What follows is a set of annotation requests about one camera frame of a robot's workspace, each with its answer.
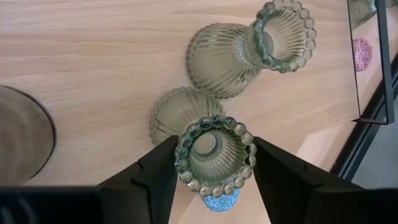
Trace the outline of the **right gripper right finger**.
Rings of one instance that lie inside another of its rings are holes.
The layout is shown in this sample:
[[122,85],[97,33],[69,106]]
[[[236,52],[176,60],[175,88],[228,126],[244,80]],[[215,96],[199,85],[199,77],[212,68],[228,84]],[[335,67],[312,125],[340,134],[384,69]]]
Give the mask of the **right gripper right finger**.
[[256,137],[253,173],[271,223],[361,223],[360,187]]

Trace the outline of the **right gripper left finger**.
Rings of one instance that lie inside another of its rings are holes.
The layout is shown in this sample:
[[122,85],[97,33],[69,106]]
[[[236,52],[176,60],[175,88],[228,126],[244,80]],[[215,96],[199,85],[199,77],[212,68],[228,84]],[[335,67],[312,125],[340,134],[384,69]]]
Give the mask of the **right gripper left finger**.
[[168,224],[177,186],[178,136],[98,185],[103,220],[110,224]]

